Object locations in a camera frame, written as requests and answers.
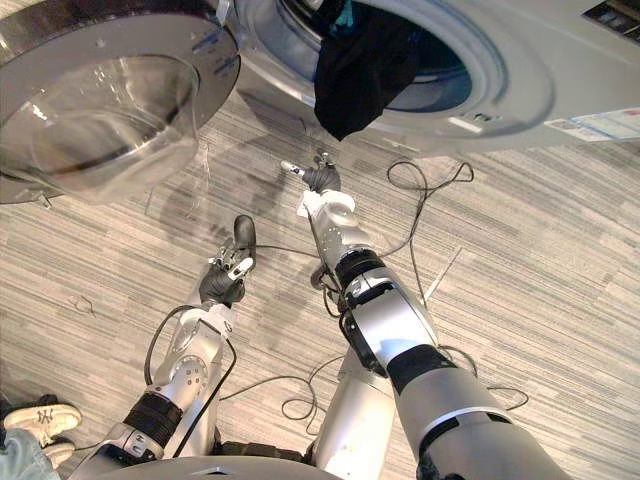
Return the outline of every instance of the black cloth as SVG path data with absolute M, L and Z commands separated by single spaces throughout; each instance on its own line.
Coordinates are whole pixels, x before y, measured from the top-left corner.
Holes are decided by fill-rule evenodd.
M 358 13 L 350 35 L 324 37 L 316 69 L 315 114 L 338 140 L 379 117 L 420 69 L 419 27 L 362 4 Z

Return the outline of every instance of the white sneaker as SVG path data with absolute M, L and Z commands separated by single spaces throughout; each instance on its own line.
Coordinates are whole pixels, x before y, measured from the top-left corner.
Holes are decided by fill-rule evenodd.
M 53 469 L 57 470 L 62 462 L 71 458 L 75 450 L 76 447 L 73 443 L 68 440 L 59 440 L 43 448 L 42 453 L 44 453 L 49 461 L 51 461 Z
M 39 407 L 19 408 L 4 417 L 4 428 L 20 428 L 29 431 L 44 447 L 51 443 L 51 438 L 65 430 L 75 428 L 80 423 L 82 414 L 71 405 L 57 403 Z

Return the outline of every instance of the robotic arm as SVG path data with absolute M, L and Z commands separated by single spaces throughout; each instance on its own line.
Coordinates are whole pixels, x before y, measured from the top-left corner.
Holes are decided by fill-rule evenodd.
M 425 308 L 371 248 L 331 165 L 305 170 L 308 216 L 325 270 L 340 288 L 341 329 L 362 365 L 390 378 L 420 480 L 568 477 L 469 372 L 438 350 Z

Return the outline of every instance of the front-loading washing machine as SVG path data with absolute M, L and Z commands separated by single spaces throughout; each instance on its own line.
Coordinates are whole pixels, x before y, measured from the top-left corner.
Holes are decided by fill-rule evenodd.
M 91 202 L 161 180 L 242 82 L 314 121 L 322 0 L 0 6 L 0 202 Z M 425 35 L 420 69 L 354 134 L 424 155 L 640 138 L 637 0 L 361 0 Z

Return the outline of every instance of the floor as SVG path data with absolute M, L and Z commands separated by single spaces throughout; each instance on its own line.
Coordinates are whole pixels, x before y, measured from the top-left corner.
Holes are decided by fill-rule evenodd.
M 242 92 L 201 140 L 184 171 L 120 203 L 60 197 L 51 210 L 0 208 L 2 391 L 15 402 L 51 392 L 76 405 L 84 419 L 69 437 L 78 447 L 99 441 L 143 391 L 153 331 L 184 301 L 237 214 L 254 217 L 259 243 L 314 251 L 308 223 L 295 214 L 302 185 L 281 172 L 281 160 L 309 165 L 318 149 L 329 152 L 378 250 L 407 235 L 416 195 L 388 183 L 393 152 L 338 144 Z M 531 396 L 513 418 L 574 478 L 638 478 L 640 143 L 415 160 L 431 184 L 462 161 L 475 181 L 431 197 L 415 242 L 441 342 L 472 355 L 483 384 Z M 406 249 L 387 264 L 417 292 Z M 309 285 L 315 266 L 311 257 L 259 252 L 237 309 L 239 361 L 224 395 L 273 375 L 306 376 L 344 353 Z M 337 366 L 316 381 L 322 406 Z M 308 397 L 298 383 L 279 381 L 223 402 L 223 437 L 304 451 L 313 439 L 306 424 L 280 413 L 292 395 Z M 498 396 L 505 406 L 519 400 Z M 63 477 L 82 453 L 63 465 Z M 383 478 L 414 472 L 396 420 Z

